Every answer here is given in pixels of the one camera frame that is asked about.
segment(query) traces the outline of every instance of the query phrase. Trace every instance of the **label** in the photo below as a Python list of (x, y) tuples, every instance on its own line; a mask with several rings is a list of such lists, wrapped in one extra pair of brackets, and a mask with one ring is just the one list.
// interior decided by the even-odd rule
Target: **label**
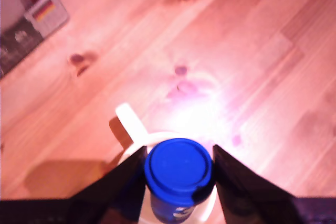
[(178, 207), (173, 213), (176, 219), (187, 218), (193, 211), (195, 207)]

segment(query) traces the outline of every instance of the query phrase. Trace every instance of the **travel mug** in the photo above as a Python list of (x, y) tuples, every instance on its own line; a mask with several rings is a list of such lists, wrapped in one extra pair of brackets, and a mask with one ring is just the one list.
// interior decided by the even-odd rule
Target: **travel mug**
[(145, 160), (144, 171), (153, 213), (163, 223), (185, 221), (215, 185), (209, 153), (186, 138), (156, 145)]

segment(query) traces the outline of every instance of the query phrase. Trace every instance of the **flag sticker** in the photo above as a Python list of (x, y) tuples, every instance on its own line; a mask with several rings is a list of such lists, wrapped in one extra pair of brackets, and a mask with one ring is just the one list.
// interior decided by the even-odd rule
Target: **flag sticker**
[(55, 5), (51, 0), (49, 0), (39, 10), (33, 13), (33, 18), (39, 22), (44, 19), (44, 17), (46, 17), (51, 11), (53, 11), (53, 9), (55, 9)]

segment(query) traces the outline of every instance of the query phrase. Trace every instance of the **white mug handle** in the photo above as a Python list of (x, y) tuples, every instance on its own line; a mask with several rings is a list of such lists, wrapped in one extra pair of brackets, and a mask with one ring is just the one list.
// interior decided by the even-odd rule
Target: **white mug handle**
[(131, 106), (128, 103), (119, 105), (116, 108), (116, 114), (136, 146), (144, 145), (148, 138), (148, 132)]

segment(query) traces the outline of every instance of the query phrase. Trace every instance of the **cardboard box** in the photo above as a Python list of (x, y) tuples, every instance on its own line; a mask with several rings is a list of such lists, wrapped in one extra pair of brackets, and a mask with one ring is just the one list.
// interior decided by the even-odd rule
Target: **cardboard box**
[(68, 19), (60, 0), (1, 0), (1, 77)]

